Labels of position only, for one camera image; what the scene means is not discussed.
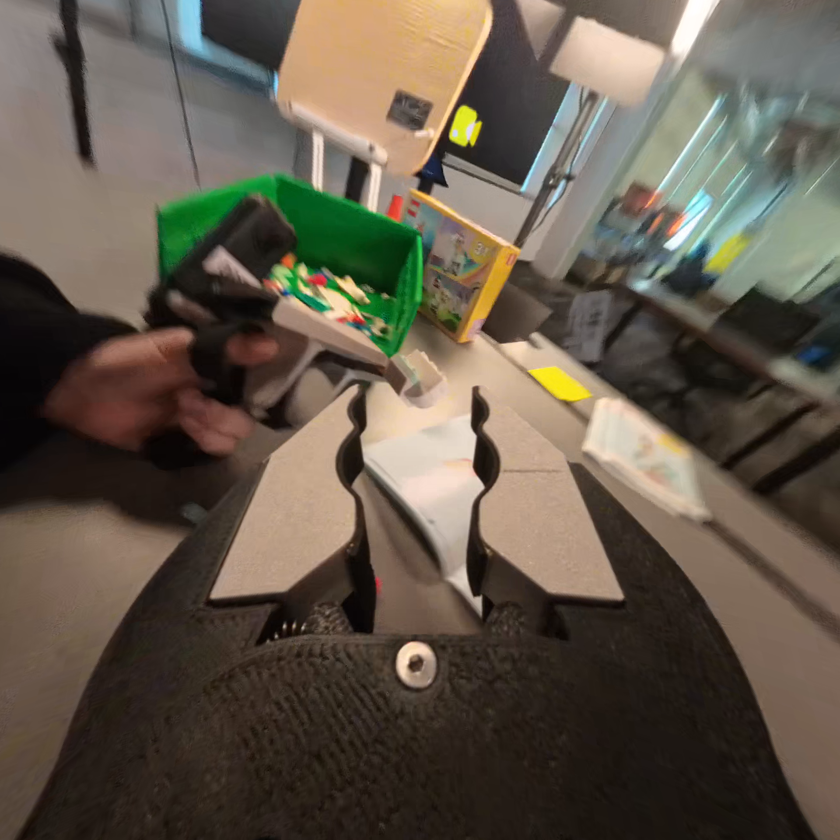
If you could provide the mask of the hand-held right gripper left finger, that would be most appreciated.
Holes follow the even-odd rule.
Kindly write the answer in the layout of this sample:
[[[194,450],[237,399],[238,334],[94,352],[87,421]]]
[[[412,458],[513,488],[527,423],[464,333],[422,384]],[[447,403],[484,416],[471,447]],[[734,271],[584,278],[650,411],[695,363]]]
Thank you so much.
[[[364,510],[353,484],[364,462],[364,389],[337,397],[263,465],[208,600],[272,603],[302,623],[337,603],[356,632],[375,623],[376,583]]]

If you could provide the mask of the closed instruction booklet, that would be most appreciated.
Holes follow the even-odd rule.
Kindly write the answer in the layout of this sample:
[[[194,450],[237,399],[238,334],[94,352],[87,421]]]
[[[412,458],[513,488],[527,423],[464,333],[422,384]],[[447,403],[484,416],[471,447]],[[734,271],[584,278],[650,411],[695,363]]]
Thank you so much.
[[[582,452],[661,510],[697,523],[711,520],[689,447],[631,403],[596,400]]]

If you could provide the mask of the black metal stand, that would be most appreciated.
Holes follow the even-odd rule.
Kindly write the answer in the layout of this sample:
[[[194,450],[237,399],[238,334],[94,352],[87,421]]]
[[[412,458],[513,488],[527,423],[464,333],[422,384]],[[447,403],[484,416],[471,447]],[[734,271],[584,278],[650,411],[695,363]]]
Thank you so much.
[[[521,249],[535,229],[539,228],[553,206],[560,200],[566,188],[575,178],[574,168],[580,152],[585,146],[585,139],[592,126],[593,119],[601,106],[602,98],[588,87],[576,84],[577,106],[574,119],[563,139],[563,143],[554,162],[543,178],[540,189],[532,201],[525,216],[514,246]]]

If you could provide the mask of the yellow lego box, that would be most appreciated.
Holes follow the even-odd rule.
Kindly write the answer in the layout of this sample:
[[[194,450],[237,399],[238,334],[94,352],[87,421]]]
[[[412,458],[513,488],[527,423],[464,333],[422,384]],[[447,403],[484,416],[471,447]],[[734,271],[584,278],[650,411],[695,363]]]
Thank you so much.
[[[409,192],[403,222],[422,241],[418,312],[451,340],[472,341],[518,262],[520,248],[418,190]]]

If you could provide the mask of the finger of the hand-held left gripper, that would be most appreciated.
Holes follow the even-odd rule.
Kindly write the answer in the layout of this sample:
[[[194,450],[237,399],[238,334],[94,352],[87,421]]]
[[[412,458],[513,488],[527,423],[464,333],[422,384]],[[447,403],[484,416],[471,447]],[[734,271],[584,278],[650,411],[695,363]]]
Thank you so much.
[[[326,314],[310,309],[298,299],[284,297],[272,312],[279,327],[300,334],[329,354],[337,364],[355,370],[386,370],[390,358],[362,331],[331,320]]]
[[[315,369],[324,373],[336,393],[345,391],[352,384],[369,387],[375,382],[385,382],[400,395],[411,384],[411,375],[392,360],[374,364],[347,358],[316,358]]]

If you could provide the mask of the white lego assembly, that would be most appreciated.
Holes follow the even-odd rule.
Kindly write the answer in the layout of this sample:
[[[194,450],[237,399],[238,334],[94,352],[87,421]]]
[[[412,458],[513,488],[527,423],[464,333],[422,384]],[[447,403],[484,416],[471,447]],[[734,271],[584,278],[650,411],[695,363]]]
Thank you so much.
[[[435,406],[448,394],[446,375],[424,351],[399,353],[391,361],[411,375],[411,384],[398,395],[405,404],[426,409]]]

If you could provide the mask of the person's left hand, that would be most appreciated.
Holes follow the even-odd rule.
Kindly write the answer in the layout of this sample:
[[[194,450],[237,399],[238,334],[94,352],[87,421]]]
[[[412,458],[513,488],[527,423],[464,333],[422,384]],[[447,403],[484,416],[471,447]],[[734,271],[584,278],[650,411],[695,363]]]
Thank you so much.
[[[48,393],[45,420],[81,437],[139,452],[168,431],[200,451],[231,455],[256,429],[235,406],[202,394],[190,362],[193,333],[161,329],[111,339],[73,361]]]

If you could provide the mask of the green plastic bin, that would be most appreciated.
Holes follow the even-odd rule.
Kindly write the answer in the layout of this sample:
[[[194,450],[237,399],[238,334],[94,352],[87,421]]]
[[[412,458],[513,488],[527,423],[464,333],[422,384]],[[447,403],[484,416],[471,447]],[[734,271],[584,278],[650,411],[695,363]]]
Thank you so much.
[[[418,233],[363,205],[319,192],[289,175],[264,174],[192,192],[156,210],[160,280],[243,198],[261,195],[286,216],[297,234],[293,249],[310,270],[328,268],[374,290],[360,309],[389,331],[373,342],[387,355],[400,351],[422,299],[423,249]]]

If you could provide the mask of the pile of lego pieces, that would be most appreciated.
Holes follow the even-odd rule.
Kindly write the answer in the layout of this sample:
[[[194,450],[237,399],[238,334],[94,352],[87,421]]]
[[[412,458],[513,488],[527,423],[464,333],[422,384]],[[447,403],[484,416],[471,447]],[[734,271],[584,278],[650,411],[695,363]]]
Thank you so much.
[[[365,283],[360,285],[350,275],[338,276],[326,266],[311,269],[288,254],[261,282],[280,298],[294,298],[326,319],[361,331],[372,341],[381,343],[396,336],[394,297]]]

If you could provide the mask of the light wooden chair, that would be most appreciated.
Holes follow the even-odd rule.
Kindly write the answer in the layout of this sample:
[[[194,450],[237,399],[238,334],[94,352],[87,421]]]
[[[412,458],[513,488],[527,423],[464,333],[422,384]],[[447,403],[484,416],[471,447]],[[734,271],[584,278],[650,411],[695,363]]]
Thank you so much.
[[[280,114],[351,158],[350,200],[376,212],[382,175],[413,175],[434,152],[490,34],[486,1],[300,2],[280,64]]]

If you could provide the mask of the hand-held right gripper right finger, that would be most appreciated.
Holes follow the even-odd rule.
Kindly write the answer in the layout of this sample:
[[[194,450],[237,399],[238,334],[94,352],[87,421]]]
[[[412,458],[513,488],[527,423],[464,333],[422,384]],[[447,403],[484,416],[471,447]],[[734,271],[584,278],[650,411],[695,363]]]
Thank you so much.
[[[620,607],[625,594],[561,449],[487,388],[471,393],[481,489],[466,548],[470,593],[548,623],[558,606]]]

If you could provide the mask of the open instruction booklet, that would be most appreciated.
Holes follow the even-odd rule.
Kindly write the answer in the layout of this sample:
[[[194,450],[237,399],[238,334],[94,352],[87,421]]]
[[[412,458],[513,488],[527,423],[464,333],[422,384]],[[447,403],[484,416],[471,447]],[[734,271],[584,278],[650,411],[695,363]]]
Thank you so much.
[[[477,615],[467,542],[474,502],[484,486],[473,467],[476,434],[467,414],[415,433],[363,446],[368,474],[419,530],[444,579]]]

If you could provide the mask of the yellow sticky note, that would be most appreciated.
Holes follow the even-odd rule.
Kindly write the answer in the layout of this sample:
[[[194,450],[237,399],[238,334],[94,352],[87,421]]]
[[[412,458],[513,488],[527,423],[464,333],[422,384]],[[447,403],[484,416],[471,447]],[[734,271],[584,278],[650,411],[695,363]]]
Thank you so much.
[[[528,374],[561,403],[579,403],[593,396],[588,388],[557,366],[529,369]]]

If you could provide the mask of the black screen panel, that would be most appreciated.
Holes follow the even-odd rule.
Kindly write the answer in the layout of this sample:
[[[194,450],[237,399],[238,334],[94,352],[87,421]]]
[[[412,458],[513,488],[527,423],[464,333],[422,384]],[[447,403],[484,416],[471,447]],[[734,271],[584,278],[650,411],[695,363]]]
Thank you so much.
[[[237,56],[277,70],[286,51],[298,1],[203,1],[203,36]],[[549,73],[534,55],[516,2],[492,1],[489,37],[471,71],[461,104],[478,111],[482,130],[473,148],[445,137],[435,155],[460,159],[516,186],[527,181],[569,83]]]

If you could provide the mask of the person's left forearm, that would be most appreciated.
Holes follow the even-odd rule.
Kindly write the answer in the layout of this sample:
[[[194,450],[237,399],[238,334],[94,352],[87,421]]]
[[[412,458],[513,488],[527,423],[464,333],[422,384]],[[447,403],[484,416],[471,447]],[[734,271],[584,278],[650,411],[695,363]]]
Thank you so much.
[[[126,322],[78,310],[25,259],[1,255],[1,469],[61,429],[48,397],[74,362],[137,333]]]

